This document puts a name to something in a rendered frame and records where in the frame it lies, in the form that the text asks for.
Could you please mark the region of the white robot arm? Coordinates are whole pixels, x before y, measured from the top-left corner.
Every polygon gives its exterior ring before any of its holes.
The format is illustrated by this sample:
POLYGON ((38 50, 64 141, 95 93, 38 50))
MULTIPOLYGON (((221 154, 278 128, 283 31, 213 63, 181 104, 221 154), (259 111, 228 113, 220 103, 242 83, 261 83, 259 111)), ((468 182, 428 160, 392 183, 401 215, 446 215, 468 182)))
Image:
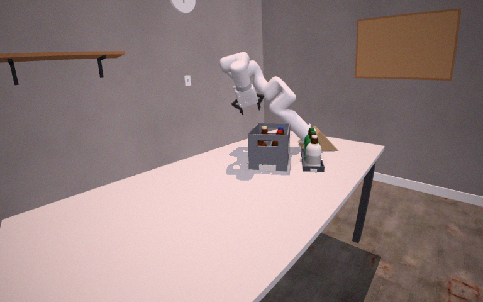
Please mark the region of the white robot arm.
POLYGON ((311 124, 309 127, 295 111, 288 109, 296 100, 296 95, 282 79, 273 77, 267 82, 258 63, 254 60, 250 61, 245 52, 223 57, 219 64, 221 70, 234 80, 233 89, 239 92, 245 92, 251 88, 250 78, 253 76, 254 88, 259 94, 264 95, 266 101, 272 100, 269 104, 269 111, 284 123, 290 123, 290 129, 300 138, 300 143, 304 143, 304 137, 308 135, 311 124), (280 94, 278 95, 278 93, 280 94))

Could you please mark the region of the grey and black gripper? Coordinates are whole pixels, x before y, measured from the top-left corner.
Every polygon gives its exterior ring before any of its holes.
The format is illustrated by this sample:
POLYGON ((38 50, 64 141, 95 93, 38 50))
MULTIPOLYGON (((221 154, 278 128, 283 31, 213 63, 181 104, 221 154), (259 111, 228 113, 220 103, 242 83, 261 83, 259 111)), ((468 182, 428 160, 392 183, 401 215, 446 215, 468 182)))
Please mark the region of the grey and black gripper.
POLYGON ((231 105, 239 109, 242 115, 243 115, 242 108, 253 104, 257 104, 258 110, 260 110, 261 108, 260 103, 262 102, 264 95, 256 93, 253 85, 248 91, 239 92, 235 90, 235 92, 236 92, 236 100, 234 100, 231 105), (257 97, 260 97, 260 98, 258 99, 257 97), (238 103, 238 105, 236 103, 238 103))

